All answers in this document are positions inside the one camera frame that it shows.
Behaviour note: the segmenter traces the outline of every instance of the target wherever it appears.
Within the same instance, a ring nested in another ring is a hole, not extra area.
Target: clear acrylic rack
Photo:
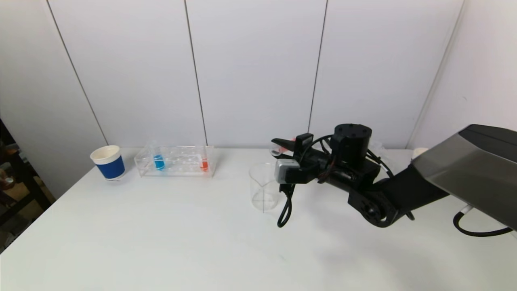
[[[212,177],[215,169],[214,147],[156,147],[147,145],[134,158],[143,176]]]

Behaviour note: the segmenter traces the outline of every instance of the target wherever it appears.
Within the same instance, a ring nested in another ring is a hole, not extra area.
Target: small vial
[[[201,171],[208,172],[208,159],[206,156],[206,148],[203,148],[203,154],[201,155],[200,168],[201,168]]]
[[[165,169],[165,161],[163,160],[163,156],[161,154],[160,148],[158,147],[155,140],[150,143],[151,155],[155,160],[155,167],[159,171],[163,171]]]

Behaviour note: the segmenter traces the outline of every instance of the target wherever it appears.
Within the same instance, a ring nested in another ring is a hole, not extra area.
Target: blue liquid
[[[160,171],[165,169],[165,162],[163,161],[162,155],[155,155],[155,166],[156,169]]]

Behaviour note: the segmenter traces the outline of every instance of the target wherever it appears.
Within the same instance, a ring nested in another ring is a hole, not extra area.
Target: white wall
[[[0,118],[56,197],[106,145],[44,0],[0,1]]]
[[[329,1],[310,132],[364,124],[406,146],[463,0]]]
[[[183,0],[50,0],[110,144],[206,144]]]
[[[325,0],[187,1],[209,144],[307,132]]]
[[[516,1],[466,1],[410,148],[435,146],[472,123],[517,130],[516,36]]]

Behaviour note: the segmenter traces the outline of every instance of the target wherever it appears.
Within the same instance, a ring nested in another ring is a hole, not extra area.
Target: blue paper cup
[[[124,176],[126,168],[122,162],[120,147],[117,145],[107,145],[98,148],[90,155],[97,168],[99,168],[106,180],[117,180]]]

